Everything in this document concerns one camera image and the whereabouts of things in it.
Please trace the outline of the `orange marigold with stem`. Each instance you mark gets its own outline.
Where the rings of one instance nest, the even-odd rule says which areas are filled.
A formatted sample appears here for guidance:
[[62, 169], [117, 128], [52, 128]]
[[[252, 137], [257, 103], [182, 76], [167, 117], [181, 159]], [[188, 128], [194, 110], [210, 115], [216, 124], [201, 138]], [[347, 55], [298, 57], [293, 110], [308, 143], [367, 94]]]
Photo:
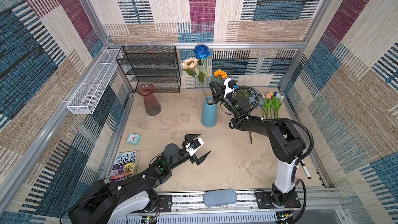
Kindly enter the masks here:
[[222, 83], [223, 80], [227, 79], [228, 74], [220, 69], [213, 72], [213, 76], [217, 79], [218, 83]]

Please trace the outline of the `light blue cylindrical vase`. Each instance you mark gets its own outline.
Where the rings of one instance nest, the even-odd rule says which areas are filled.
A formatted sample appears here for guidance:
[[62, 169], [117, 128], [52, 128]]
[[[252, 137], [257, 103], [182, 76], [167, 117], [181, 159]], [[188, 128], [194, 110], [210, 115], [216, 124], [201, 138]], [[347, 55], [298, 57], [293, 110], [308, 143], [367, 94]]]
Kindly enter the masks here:
[[207, 128], [214, 127], [217, 123], [217, 105], [212, 96], [208, 96], [204, 100], [201, 123]]

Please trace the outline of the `pale blue rose bouquet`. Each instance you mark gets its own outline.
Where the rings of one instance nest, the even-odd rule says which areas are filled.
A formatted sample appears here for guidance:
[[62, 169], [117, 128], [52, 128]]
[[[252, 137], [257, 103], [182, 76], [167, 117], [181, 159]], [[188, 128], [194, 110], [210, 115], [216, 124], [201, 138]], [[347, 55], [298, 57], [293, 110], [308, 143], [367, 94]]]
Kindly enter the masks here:
[[262, 118], [251, 114], [258, 107], [258, 102], [259, 94], [254, 88], [237, 89], [232, 96], [230, 112], [233, 118], [229, 122], [229, 127], [267, 136], [267, 129]]

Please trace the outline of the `cream sunflower with stem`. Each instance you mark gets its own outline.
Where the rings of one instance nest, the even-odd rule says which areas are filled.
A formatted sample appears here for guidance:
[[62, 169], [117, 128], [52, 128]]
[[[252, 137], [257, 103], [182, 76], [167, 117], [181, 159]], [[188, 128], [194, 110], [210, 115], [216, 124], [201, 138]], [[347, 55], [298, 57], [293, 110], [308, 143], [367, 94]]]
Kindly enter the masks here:
[[202, 91], [205, 95], [205, 101], [207, 101], [207, 94], [204, 91], [204, 83], [207, 77], [207, 66], [205, 63], [205, 59], [191, 57], [185, 59], [180, 66], [187, 75], [194, 77], [199, 81]]

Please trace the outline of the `dark blue rose stem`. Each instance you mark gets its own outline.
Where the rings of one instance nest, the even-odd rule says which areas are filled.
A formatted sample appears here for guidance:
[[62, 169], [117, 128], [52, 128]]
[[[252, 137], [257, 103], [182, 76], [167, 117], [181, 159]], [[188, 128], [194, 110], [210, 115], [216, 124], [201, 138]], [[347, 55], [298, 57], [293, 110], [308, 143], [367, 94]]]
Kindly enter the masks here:
[[207, 97], [204, 91], [204, 87], [206, 79], [208, 77], [207, 61], [210, 58], [210, 51], [209, 48], [205, 45], [197, 45], [193, 52], [195, 54], [195, 58], [198, 60], [198, 65], [196, 66], [196, 69], [198, 71], [197, 78], [205, 97]]

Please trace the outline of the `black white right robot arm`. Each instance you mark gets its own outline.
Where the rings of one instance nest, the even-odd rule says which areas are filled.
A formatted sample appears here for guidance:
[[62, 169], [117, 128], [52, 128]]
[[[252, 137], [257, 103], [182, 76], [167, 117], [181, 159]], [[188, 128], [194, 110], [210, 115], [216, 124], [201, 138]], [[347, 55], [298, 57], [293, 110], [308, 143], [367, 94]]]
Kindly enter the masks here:
[[248, 131], [268, 137], [277, 158], [277, 175], [272, 185], [271, 199], [276, 208], [282, 208], [295, 198], [295, 174], [298, 165], [314, 148], [314, 139], [308, 128], [287, 118], [267, 119], [251, 115], [261, 95], [251, 87], [238, 87], [236, 81], [226, 79], [224, 84], [209, 84], [215, 103], [225, 106], [232, 115], [231, 129]]

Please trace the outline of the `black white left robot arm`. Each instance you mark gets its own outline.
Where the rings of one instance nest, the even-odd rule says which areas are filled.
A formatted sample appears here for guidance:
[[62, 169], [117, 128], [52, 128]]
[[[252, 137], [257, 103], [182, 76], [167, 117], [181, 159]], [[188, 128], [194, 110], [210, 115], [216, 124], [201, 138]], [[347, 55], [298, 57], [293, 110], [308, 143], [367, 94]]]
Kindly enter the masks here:
[[168, 144], [149, 167], [121, 181], [94, 182], [68, 211], [74, 224], [107, 224], [135, 211], [154, 210], [158, 203], [155, 188], [165, 183], [172, 170], [190, 161], [200, 165], [206, 155], [196, 152], [204, 145], [199, 134], [187, 134], [182, 146]]

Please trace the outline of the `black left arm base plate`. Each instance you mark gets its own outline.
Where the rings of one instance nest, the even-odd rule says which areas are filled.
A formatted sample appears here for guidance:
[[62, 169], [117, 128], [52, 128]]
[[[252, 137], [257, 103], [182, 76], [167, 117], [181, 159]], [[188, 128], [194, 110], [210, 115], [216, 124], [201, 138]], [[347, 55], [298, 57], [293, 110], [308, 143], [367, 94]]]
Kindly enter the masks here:
[[150, 199], [148, 205], [144, 208], [147, 213], [168, 213], [171, 212], [173, 203], [172, 195], [158, 195], [156, 198]]

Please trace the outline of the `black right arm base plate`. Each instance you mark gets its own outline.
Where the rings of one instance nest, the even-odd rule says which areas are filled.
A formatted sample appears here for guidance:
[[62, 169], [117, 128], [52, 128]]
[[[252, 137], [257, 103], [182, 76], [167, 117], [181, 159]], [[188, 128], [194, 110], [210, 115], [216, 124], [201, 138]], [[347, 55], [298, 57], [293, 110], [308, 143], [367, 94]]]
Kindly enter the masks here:
[[276, 204], [271, 191], [255, 190], [254, 196], [256, 197], [257, 205], [259, 209], [282, 209], [282, 208], [301, 208], [302, 203], [294, 191], [293, 194], [288, 195], [287, 199], [284, 199], [282, 203]]

